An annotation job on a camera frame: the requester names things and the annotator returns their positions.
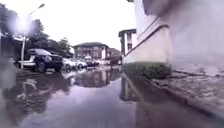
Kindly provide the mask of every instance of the car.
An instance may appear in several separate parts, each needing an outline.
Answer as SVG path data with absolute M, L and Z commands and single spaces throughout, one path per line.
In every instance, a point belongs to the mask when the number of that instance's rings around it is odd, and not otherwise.
M 64 69 L 76 69 L 78 68 L 77 63 L 67 58 L 63 58 L 63 68 Z
M 92 60 L 92 59 L 86 59 L 87 67 L 97 67 L 99 66 L 99 63 Z
M 21 66 L 21 59 L 15 61 L 15 65 Z M 32 71 L 45 72 L 49 68 L 55 69 L 56 72 L 61 70 L 63 65 L 62 57 L 51 54 L 44 49 L 29 49 L 24 54 L 23 65 Z
M 85 61 L 74 60 L 74 62 L 76 63 L 78 68 L 86 68 L 87 67 L 87 63 Z

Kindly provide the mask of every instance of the roof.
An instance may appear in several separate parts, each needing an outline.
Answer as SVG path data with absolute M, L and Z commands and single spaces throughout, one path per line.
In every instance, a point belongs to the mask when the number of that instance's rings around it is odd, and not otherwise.
M 125 29 L 125 30 L 121 30 L 118 33 L 118 36 L 121 37 L 123 34 L 128 34 L 128 33 L 136 33 L 136 29 Z
M 107 52 L 120 52 L 120 51 L 115 48 L 108 48 Z
M 86 42 L 86 43 L 81 43 L 81 44 L 75 45 L 74 47 L 80 47 L 80 46 L 106 46 L 106 47 L 108 47 L 106 44 L 102 44 L 100 42 Z

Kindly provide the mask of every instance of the standing water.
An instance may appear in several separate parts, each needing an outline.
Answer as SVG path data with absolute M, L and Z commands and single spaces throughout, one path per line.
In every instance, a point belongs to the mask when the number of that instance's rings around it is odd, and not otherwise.
M 0 128 L 219 128 L 118 69 L 18 77 L 0 91 Z

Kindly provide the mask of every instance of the lamp post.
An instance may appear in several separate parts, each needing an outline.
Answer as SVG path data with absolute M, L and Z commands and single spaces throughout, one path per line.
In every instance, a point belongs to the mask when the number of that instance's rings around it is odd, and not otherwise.
M 30 17 L 35 11 L 37 11 L 40 8 L 43 8 L 45 6 L 45 4 L 41 4 L 38 8 L 36 8 L 35 10 L 33 10 L 31 13 L 29 13 L 28 17 Z M 22 49 L 21 49 L 21 69 L 23 69 L 23 65 L 24 65 L 24 50 L 25 50 L 25 43 L 26 43 L 26 33 L 24 33 L 23 36 L 23 44 L 22 44 Z

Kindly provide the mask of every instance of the sky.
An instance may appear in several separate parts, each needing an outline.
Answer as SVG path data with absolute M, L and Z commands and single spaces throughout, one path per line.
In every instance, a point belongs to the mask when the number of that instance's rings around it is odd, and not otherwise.
M 127 0 L 1 0 L 6 7 L 40 19 L 51 39 L 67 37 L 71 45 L 97 41 L 120 50 L 118 32 L 136 27 L 133 3 Z

